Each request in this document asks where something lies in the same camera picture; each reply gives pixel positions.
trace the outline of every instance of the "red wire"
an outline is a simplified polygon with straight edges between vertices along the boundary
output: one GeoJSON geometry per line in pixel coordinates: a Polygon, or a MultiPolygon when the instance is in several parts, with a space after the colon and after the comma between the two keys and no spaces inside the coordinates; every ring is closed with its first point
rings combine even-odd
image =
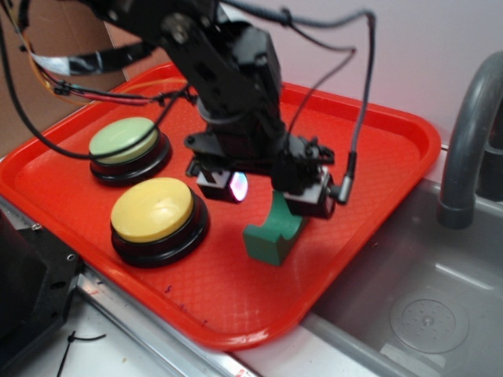
{"type": "Polygon", "coordinates": [[[117,104],[128,104],[133,106],[143,106],[152,103],[152,100],[149,98],[117,98],[117,97],[103,96],[94,93],[75,93],[75,92],[72,93],[92,101],[106,101],[106,102],[114,102],[117,104]]]}

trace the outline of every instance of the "black cable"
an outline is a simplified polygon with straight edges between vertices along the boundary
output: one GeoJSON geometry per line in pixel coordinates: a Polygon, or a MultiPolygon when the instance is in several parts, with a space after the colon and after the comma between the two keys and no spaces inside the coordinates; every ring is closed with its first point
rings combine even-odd
{"type": "Polygon", "coordinates": [[[331,69],[327,74],[325,74],[321,79],[319,79],[306,93],[304,96],[303,100],[299,104],[299,107],[297,108],[296,113],[292,117],[292,120],[290,121],[290,125],[288,126],[288,135],[285,139],[285,150],[288,151],[288,143],[290,139],[290,135],[292,134],[292,130],[294,125],[296,124],[297,119],[300,116],[300,113],[302,110],[305,108],[306,103],[309,101],[309,99],[312,97],[313,93],[320,87],[321,84],[323,84],[325,81],[330,79],[333,75],[335,75],[338,71],[340,71],[342,68],[344,68],[351,59],[353,59],[354,55],[356,54],[356,50],[353,49],[349,52],[347,57],[342,60],[339,64],[337,64],[333,69],[331,69]]]}
{"type": "Polygon", "coordinates": [[[28,10],[30,9],[30,0],[21,0],[19,3],[18,20],[20,30],[23,31],[30,25],[28,10]]]}
{"type": "Polygon", "coordinates": [[[281,12],[286,16],[285,22],[281,23],[282,26],[290,27],[298,35],[300,35],[304,39],[307,39],[309,42],[315,44],[316,46],[319,46],[324,49],[329,49],[329,50],[337,52],[337,53],[350,53],[351,51],[356,50],[356,47],[354,47],[354,46],[334,46],[334,45],[329,45],[325,42],[322,42],[319,39],[313,38],[311,35],[308,35],[305,31],[298,28],[294,24],[292,14],[289,9],[282,8],[281,12]]]}
{"type": "Polygon", "coordinates": [[[70,345],[75,340],[83,340],[86,342],[93,342],[95,340],[103,339],[105,336],[107,336],[107,335],[103,334],[103,335],[97,336],[95,338],[78,338],[75,336],[75,331],[73,331],[72,334],[70,336],[68,336],[68,338],[67,338],[68,344],[66,346],[66,350],[64,351],[64,355],[63,355],[63,359],[61,360],[60,367],[57,370],[57,377],[61,377],[61,374],[63,373],[63,367],[64,367],[64,364],[66,363],[66,356],[68,355],[68,351],[70,350],[70,345]]]}
{"type": "Polygon", "coordinates": [[[263,20],[272,21],[284,25],[286,27],[292,24],[294,25],[298,24],[307,27],[321,28],[321,29],[338,28],[346,26],[349,23],[352,23],[360,18],[367,19],[369,25],[369,59],[365,77],[365,88],[362,97],[362,106],[360,107],[360,112],[357,117],[356,125],[353,132],[353,138],[351,141],[351,152],[356,152],[356,147],[358,144],[358,135],[362,128],[363,121],[365,119],[366,109],[369,104],[370,83],[372,82],[373,62],[375,58],[375,48],[376,48],[375,43],[376,15],[374,14],[374,12],[368,9],[361,9],[352,14],[349,14],[347,16],[335,20],[320,21],[320,20],[313,20],[307,17],[295,16],[292,15],[289,11],[285,12],[284,9],[278,12],[264,8],[262,6],[240,2],[239,0],[221,0],[221,2],[227,5],[231,5],[235,8],[238,8],[243,12],[251,14],[252,16],[257,16],[258,18],[262,18],[263,20]]]}
{"type": "Polygon", "coordinates": [[[7,16],[9,15],[9,11],[7,10],[7,5],[6,5],[6,2],[5,1],[1,1],[0,2],[0,5],[2,6],[4,12],[7,14],[7,16]]]}
{"type": "Polygon", "coordinates": [[[108,158],[111,156],[116,156],[122,152],[125,152],[126,150],[133,148],[135,145],[139,145],[141,142],[146,140],[146,138],[155,130],[159,128],[160,123],[163,121],[164,117],[166,114],[171,110],[173,107],[174,103],[178,98],[180,98],[181,95],[185,91],[187,91],[190,88],[190,85],[187,84],[185,85],[181,90],[179,90],[172,98],[171,101],[167,104],[167,106],[164,108],[164,110],[161,112],[159,118],[154,122],[152,127],[145,132],[144,135],[142,135],[137,141],[135,141],[132,145],[128,145],[127,147],[117,149],[114,152],[110,153],[103,153],[99,155],[92,155],[92,154],[82,154],[82,153],[76,153],[72,151],[68,151],[67,149],[61,148],[60,146],[54,144],[52,141],[47,139],[42,135],[42,133],[36,129],[36,127],[33,125],[31,120],[28,118],[26,113],[23,110],[23,107],[19,101],[19,98],[16,93],[16,89],[14,87],[13,83],[13,77],[12,73],[10,71],[10,64],[9,64],[9,58],[7,55],[7,47],[6,47],[6,40],[3,32],[3,27],[2,27],[2,22],[0,21],[0,54],[2,55],[2,66],[3,66],[3,71],[4,75],[6,77],[6,83],[7,83],[7,88],[9,90],[9,95],[12,99],[12,102],[14,104],[14,108],[17,111],[17,114],[23,121],[24,125],[30,130],[30,132],[37,137],[44,145],[49,147],[50,149],[54,150],[55,152],[60,153],[63,156],[67,156],[73,159],[87,159],[87,160],[98,160],[98,159],[104,159],[108,158]]]}
{"type": "MultiPolygon", "coordinates": [[[[162,92],[159,93],[156,96],[153,97],[147,97],[141,94],[132,94],[132,93],[113,93],[113,92],[107,92],[105,90],[97,90],[94,88],[89,88],[86,86],[80,86],[76,84],[72,84],[71,82],[67,82],[65,80],[59,79],[55,76],[53,76],[51,73],[49,73],[44,67],[41,67],[39,64],[35,62],[35,65],[37,69],[40,71],[41,75],[45,76],[46,79],[50,82],[52,86],[54,86],[54,92],[59,95],[65,95],[65,94],[74,94],[76,96],[82,97],[83,94],[85,93],[92,93],[96,94],[98,96],[103,96],[103,97],[112,97],[112,98],[118,98],[118,99],[125,99],[125,100],[143,100],[143,101],[150,101],[150,102],[158,102],[160,105],[164,105],[164,100],[166,98],[172,98],[176,93],[178,92],[177,90],[173,90],[171,92],[162,92]]],[[[190,103],[194,104],[195,103],[195,97],[189,93],[189,91],[185,91],[181,97],[184,97],[187,101],[190,103]]],[[[98,99],[99,101],[107,101],[106,98],[103,99],[98,99]]]]}

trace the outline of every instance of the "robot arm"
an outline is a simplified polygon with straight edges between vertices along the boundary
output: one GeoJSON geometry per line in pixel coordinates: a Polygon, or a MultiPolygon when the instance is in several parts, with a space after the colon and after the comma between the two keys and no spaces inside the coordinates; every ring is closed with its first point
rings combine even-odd
{"type": "Polygon", "coordinates": [[[266,31],[229,21],[217,0],[80,1],[165,49],[196,89],[207,129],[185,139],[194,154],[187,174],[198,176],[206,197],[225,199],[215,187],[228,185],[233,172],[262,174],[285,193],[293,214],[331,216],[332,178],[323,165],[334,163],[334,153],[285,129],[280,65],[266,31]],[[229,180],[221,183],[222,174],[229,180]]]}

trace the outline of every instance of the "green button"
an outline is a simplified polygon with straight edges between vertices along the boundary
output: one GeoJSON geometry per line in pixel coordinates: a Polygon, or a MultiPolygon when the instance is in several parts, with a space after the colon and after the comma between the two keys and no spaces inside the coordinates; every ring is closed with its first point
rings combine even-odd
{"type": "MultiPolygon", "coordinates": [[[[149,132],[154,125],[153,121],[142,117],[133,117],[118,120],[110,123],[94,135],[89,143],[89,151],[92,155],[101,155],[133,145],[140,140],[145,133],[149,132]]],[[[157,140],[157,130],[154,129],[150,135],[138,145],[121,152],[118,155],[99,159],[100,163],[116,165],[126,163],[145,154],[157,140]]]]}

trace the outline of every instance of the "black button base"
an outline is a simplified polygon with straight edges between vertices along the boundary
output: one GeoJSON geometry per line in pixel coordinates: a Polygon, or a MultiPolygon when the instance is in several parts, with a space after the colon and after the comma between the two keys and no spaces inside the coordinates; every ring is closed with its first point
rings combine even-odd
{"type": "Polygon", "coordinates": [[[204,201],[192,192],[194,208],[184,225],[160,240],[134,243],[122,238],[112,227],[112,245],[117,254],[135,267],[161,267],[190,254],[203,241],[210,221],[204,201]]]}
{"type": "Polygon", "coordinates": [[[156,143],[144,155],[113,165],[91,161],[90,170],[103,185],[133,185],[159,173],[169,163],[172,155],[169,139],[160,132],[156,143]]]}

